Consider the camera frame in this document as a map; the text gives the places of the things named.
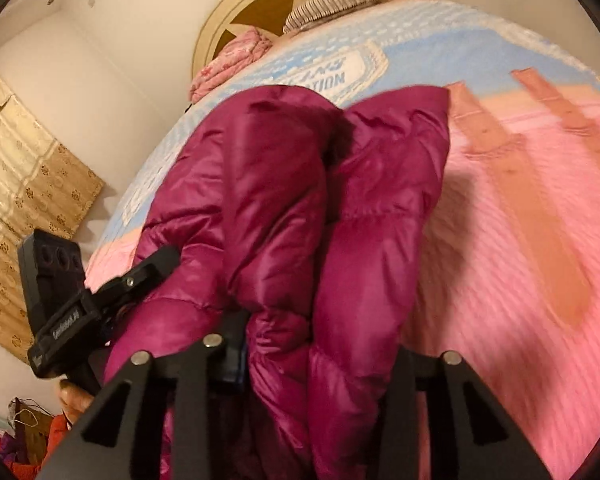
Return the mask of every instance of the finger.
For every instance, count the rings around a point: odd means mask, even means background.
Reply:
[[[67,406],[64,402],[62,402],[62,400],[60,401],[60,405],[62,407],[62,412],[64,413],[66,420],[68,420],[71,424],[75,424],[76,422],[78,422],[78,419],[82,415],[82,412],[79,412],[71,406]]]
[[[75,384],[71,384],[69,381],[60,382],[60,399],[67,406],[81,413],[86,412],[93,402],[91,394],[85,392]]]

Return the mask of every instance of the metal screw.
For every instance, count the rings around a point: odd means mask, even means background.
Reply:
[[[151,359],[151,354],[146,350],[141,350],[131,356],[131,362],[136,366],[147,364],[149,359]]]
[[[202,342],[207,348],[215,348],[222,344],[222,336],[220,334],[207,334]]]
[[[462,362],[462,356],[455,350],[449,350],[442,354],[445,363],[451,366],[458,366]]]

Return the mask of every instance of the magenta puffer jacket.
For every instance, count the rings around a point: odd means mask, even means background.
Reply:
[[[249,309],[253,391],[225,417],[239,426],[224,432],[225,476],[362,480],[440,195],[447,111],[447,90],[425,86],[347,110],[287,86],[216,107],[138,246],[137,261],[173,244],[180,267],[128,316],[107,376],[137,350],[181,351],[223,311]]]

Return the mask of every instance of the pink pillow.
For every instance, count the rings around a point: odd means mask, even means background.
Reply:
[[[272,46],[271,40],[255,27],[237,36],[224,46],[218,57],[193,78],[189,89],[189,101],[197,103],[240,70],[259,60]]]

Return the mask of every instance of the beige curtain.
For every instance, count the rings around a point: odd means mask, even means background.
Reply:
[[[17,247],[36,227],[71,238],[103,185],[0,79],[0,345],[23,361],[32,336]]]

